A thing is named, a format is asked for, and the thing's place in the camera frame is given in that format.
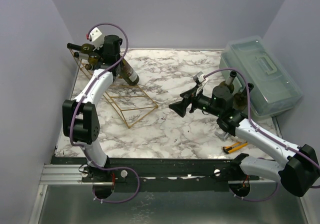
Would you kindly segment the green wine bottle back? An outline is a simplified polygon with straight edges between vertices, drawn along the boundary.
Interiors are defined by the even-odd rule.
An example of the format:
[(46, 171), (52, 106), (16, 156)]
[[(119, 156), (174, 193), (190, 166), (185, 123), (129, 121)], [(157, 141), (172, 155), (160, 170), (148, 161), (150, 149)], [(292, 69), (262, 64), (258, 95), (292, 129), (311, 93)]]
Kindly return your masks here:
[(120, 63), (120, 76), (130, 85), (135, 86), (139, 83), (140, 77), (132, 66), (123, 59)]

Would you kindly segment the dark wine bottle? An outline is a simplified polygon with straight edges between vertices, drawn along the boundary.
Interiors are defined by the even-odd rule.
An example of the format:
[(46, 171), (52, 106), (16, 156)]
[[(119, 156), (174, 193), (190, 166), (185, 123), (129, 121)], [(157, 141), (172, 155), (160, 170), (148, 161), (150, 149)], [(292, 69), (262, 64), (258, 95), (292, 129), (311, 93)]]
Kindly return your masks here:
[(239, 91), (233, 96), (233, 108), (238, 111), (244, 111), (248, 105), (248, 95), (247, 89), (244, 88), (242, 91)]

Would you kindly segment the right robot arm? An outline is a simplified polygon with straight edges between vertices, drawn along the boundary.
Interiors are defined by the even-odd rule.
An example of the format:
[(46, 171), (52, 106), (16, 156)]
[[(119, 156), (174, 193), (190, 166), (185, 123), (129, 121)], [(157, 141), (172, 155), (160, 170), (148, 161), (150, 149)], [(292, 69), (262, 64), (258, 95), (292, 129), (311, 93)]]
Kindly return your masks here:
[(282, 186), (291, 194), (302, 197), (320, 177), (320, 166), (315, 150), (308, 144), (298, 146), (286, 141), (253, 122), (242, 111), (233, 108), (233, 95), (226, 86), (216, 86), (207, 97), (198, 87), (180, 94), (180, 101), (168, 107), (184, 117), (187, 107), (217, 117), (218, 126), (230, 136), (243, 139), (272, 157), (272, 161), (247, 154), (237, 159), (241, 171), (248, 176), (263, 177)]

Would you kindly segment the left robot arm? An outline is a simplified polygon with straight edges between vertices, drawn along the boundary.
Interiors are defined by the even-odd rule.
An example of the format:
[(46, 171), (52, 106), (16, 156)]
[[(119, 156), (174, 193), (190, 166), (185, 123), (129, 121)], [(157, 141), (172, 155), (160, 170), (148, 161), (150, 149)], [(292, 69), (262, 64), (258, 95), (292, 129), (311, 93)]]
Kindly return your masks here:
[(62, 104), (62, 130), (74, 147), (82, 149), (87, 160), (87, 174), (110, 175), (110, 160), (99, 143), (100, 122), (97, 105), (105, 91), (121, 72), (122, 38), (117, 35), (90, 33), (89, 43), (68, 43), (76, 58), (87, 61), (92, 76), (85, 88), (73, 100)]

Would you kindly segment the green wine bottle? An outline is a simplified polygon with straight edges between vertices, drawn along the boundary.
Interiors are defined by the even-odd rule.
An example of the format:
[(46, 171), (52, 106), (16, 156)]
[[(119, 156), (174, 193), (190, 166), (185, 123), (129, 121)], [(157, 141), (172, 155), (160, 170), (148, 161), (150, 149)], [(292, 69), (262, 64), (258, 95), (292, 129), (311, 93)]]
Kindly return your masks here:
[(70, 42), (67, 43), (66, 47), (68, 49), (77, 51), (77, 52), (82, 53), (82, 54), (87, 54), (87, 55), (92, 53), (96, 48), (93, 44), (90, 44), (90, 43), (85, 43), (85, 44), (82, 44), (82, 45), (76, 45), (76, 44), (73, 44), (73, 43), (70, 43)]
[(120, 63), (120, 76), (130, 85), (135, 86), (139, 83), (140, 77), (132, 66), (123, 59)]
[(74, 52), (73, 56), (78, 59), (86, 60), (89, 63), (98, 62), (101, 59), (101, 57), (95, 52), (91, 52), (89, 54)]

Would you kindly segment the wine bottle cream label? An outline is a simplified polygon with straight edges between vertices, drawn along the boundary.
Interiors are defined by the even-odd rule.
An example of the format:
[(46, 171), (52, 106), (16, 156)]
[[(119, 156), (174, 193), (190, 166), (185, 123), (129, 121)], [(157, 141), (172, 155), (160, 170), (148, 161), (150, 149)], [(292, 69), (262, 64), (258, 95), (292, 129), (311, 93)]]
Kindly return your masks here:
[(228, 90), (229, 90), (229, 92), (230, 92), (231, 94), (233, 94), (234, 89), (235, 89), (233, 82), (234, 82), (234, 80), (235, 80), (236, 77), (237, 77), (237, 72), (236, 72), (236, 71), (231, 71), (231, 72), (229, 73), (228, 78), (227, 78), (226, 80), (222, 81), (222, 82), (219, 84), (219, 86), (221, 86), (221, 87), (227, 87)]

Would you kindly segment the clear square liquor bottle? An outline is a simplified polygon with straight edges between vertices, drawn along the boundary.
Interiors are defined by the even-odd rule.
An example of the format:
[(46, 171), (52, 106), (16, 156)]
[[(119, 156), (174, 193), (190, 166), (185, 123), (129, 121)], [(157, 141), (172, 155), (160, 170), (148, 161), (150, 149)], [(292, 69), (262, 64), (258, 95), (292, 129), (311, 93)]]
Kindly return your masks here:
[(87, 71), (94, 71), (94, 70), (99, 69), (100, 65), (99, 64), (90, 64), (90, 63), (88, 63), (84, 67), (85, 67), (85, 69)]

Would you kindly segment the green wine bottle front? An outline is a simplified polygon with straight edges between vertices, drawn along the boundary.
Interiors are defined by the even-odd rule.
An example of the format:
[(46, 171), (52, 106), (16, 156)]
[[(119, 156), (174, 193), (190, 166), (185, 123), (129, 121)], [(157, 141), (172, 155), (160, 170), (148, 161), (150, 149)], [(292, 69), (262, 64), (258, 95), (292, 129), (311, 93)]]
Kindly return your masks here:
[(101, 59), (101, 57), (95, 52), (91, 52), (89, 54), (74, 52), (73, 56), (78, 59), (86, 60), (89, 63), (98, 62)]

